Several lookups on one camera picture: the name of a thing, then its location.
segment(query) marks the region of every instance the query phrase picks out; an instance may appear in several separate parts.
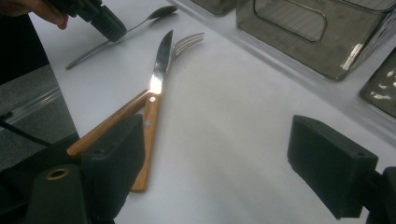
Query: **hand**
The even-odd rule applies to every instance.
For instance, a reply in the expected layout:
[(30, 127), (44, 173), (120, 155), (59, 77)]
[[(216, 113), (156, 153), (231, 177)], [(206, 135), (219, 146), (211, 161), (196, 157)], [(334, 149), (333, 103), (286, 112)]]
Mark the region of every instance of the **hand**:
[(66, 29), (69, 16), (59, 12), (46, 0), (0, 0), (0, 14), (16, 17), (33, 11), (43, 20)]

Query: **clear plastic bin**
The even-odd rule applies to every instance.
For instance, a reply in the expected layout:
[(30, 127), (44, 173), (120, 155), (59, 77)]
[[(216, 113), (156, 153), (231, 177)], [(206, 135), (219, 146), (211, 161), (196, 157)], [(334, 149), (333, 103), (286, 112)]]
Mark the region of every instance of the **clear plastic bin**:
[(191, 0), (215, 15), (224, 15), (236, 7), (236, 0)]
[(396, 48), (361, 89), (361, 97), (396, 118)]
[(394, 34), (395, 7), (395, 0), (238, 0), (237, 26), (341, 80)]

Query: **black cable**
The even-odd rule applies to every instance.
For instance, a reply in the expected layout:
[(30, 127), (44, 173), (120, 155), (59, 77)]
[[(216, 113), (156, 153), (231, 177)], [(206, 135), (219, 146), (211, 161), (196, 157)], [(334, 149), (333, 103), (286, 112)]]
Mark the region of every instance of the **black cable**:
[(5, 129), (7, 129), (7, 130), (9, 130), (11, 132), (14, 132), (14, 133), (16, 133), (16, 134), (18, 134), (18, 135), (20, 135), (20, 136), (22, 136), (24, 138), (27, 138), (27, 139), (31, 140), (32, 142), (38, 143), (39, 145), (42, 145), (44, 147), (51, 146), (51, 143), (48, 143), (48, 142), (46, 142), (44, 140), (36, 138), (36, 137), (30, 135), (29, 133), (26, 133), (26, 132), (18, 129), (18, 128), (12, 126), (11, 124), (9, 124), (9, 123), (7, 123), (7, 122), (5, 122), (3, 120), (0, 120), (0, 127), (3, 127), (3, 128), (5, 128)]

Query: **finger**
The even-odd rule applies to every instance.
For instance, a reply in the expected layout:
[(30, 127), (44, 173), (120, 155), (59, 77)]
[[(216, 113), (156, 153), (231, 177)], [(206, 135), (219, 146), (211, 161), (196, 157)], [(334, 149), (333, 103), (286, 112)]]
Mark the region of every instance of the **finger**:
[(40, 18), (56, 25), (64, 24), (64, 16), (46, 0), (19, 0)]
[(58, 25), (59, 29), (61, 29), (61, 30), (66, 29), (68, 21), (69, 21), (69, 15), (64, 14), (64, 23)]

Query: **knife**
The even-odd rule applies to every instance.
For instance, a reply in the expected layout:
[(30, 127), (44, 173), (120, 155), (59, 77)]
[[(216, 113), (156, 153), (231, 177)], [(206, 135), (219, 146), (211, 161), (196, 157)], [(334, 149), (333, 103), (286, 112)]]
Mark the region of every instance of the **knife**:
[(145, 154), (146, 158), (143, 168), (137, 176), (132, 192), (144, 192), (148, 187), (149, 164), (151, 162), (151, 152), (157, 127), (157, 118), (160, 110), (161, 93), (163, 88), (163, 78), (166, 74), (171, 55), (173, 31), (171, 30), (162, 40), (151, 76), (146, 107), (143, 114), (143, 125), (145, 135)]
[(134, 99), (125, 104), (119, 110), (114, 112), (110, 117), (101, 122), (98, 126), (78, 139), (76, 143), (70, 146), (66, 151), (71, 157), (79, 157), (90, 145), (96, 142), (100, 136), (106, 133), (116, 123), (125, 119), (129, 115), (135, 114), (145, 106), (149, 90), (143, 90), (136, 95)]

